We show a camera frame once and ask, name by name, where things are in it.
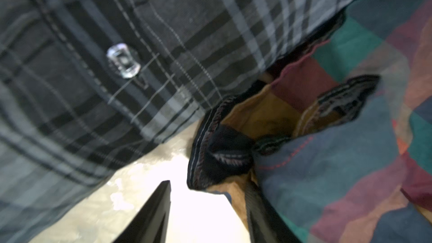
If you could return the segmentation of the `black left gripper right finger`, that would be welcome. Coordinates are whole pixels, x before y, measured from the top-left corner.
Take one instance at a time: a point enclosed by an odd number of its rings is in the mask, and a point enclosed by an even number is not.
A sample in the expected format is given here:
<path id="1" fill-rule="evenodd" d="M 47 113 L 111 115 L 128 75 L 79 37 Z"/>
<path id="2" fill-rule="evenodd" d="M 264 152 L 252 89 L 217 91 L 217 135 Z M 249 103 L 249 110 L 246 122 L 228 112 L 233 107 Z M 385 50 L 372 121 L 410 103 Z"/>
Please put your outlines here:
<path id="1" fill-rule="evenodd" d="M 300 243 L 253 181 L 246 184 L 245 202 L 252 243 Z"/>

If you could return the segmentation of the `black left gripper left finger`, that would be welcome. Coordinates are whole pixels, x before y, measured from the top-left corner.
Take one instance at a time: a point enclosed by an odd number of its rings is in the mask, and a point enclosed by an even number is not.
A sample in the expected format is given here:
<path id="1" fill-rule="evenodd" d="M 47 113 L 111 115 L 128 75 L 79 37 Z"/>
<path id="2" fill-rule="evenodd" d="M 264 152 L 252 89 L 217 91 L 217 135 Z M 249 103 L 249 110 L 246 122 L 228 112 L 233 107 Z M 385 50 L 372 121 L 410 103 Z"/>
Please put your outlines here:
<path id="1" fill-rule="evenodd" d="M 171 182 L 161 182 L 114 243 L 165 243 L 171 208 Z"/>

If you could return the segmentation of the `multicolour plaid long sleeve shirt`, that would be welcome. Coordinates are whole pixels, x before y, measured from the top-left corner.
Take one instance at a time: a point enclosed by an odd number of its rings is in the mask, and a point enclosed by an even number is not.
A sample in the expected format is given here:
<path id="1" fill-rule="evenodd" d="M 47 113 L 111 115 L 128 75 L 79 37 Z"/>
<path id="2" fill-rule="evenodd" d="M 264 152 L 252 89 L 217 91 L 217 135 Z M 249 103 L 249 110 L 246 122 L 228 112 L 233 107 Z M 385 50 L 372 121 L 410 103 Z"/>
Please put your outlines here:
<path id="1" fill-rule="evenodd" d="M 355 0 L 210 110 L 187 185 L 248 229 L 253 181 L 300 243 L 432 240 L 432 0 Z"/>

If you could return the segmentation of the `grey plaid long sleeve shirt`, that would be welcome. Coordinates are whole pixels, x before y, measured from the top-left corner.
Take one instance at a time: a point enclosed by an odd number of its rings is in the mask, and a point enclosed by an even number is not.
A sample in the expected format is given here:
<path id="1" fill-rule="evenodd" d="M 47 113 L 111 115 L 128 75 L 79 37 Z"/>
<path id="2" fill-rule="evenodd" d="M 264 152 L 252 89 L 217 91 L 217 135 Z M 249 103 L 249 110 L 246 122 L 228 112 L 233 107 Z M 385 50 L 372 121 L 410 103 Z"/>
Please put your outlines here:
<path id="1" fill-rule="evenodd" d="M 352 1 L 1 0 L 1 241 L 31 241 Z"/>

